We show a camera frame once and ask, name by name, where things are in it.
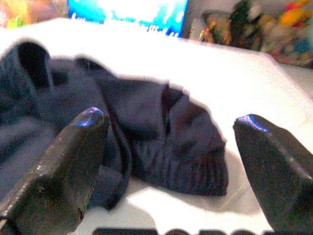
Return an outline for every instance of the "computer monitor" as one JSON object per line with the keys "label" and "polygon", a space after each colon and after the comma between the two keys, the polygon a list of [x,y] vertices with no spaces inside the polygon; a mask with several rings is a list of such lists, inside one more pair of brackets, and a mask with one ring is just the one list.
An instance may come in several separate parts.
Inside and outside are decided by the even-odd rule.
{"label": "computer monitor", "polygon": [[106,24],[137,24],[147,32],[180,37],[188,0],[67,0],[69,17]]}

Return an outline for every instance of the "white surface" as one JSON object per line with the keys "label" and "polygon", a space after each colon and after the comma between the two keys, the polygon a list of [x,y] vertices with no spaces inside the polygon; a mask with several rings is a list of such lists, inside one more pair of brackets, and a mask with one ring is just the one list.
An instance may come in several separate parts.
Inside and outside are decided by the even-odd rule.
{"label": "white surface", "polygon": [[8,31],[1,35],[0,51],[26,36],[39,40],[54,57],[85,54],[119,75],[183,86],[195,102],[209,108],[227,140],[226,197],[183,195],[131,181],[116,209],[87,212],[75,235],[91,234],[101,226],[155,227],[160,234],[172,228],[191,234],[200,229],[258,234],[271,229],[246,178],[232,125],[240,116],[258,114],[288,129],[313,152],[313,104],[269,56],[67,20]]}

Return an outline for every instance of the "white table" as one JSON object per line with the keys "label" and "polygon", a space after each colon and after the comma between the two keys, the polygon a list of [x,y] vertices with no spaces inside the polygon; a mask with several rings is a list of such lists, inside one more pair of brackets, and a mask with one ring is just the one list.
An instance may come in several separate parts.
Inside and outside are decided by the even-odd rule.
{"label": "white table", "polygon": [[227,196],[199,197],[170,192],[131,180],[116,209],[95,208],[74,233],[88,235],[96,227],[172,228],[196,234],[200,229],[231,233],[271,230],[252,192],[236,146],[232,125],[246,114],[258,114],[288,129],[313,152],[313,104],[270,56],[223,46],[206,46],[70,20],[1,32],[3,54],[21,38],[40,42],[52,57],[92,56],[123,77],[170,82],[184,87],[192,100],[206,107],[227,140]]}

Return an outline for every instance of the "navy blue fabric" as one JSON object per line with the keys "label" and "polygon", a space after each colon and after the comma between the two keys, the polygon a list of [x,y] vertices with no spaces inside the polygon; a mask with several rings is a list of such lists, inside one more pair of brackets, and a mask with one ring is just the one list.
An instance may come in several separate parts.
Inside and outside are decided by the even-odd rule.
{"label": "navy blue fabric", "polygon": [[0,200],[79,113],[109,113],[90,206],[113,208],[131,176],[205,196],[226,195],[224,142],[206,110],[168,84],[117,79],[79,58],[51,60],[22,43],[0,60]]}

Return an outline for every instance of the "blue screen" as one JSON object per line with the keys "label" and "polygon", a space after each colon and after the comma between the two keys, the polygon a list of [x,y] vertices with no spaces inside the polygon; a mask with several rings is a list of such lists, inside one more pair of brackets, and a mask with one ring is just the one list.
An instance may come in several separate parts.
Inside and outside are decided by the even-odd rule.
{"label": "blue screen", "polygon": [[72,19],[138,24],[147,31],[181,36],[188,0],[67,0]]}

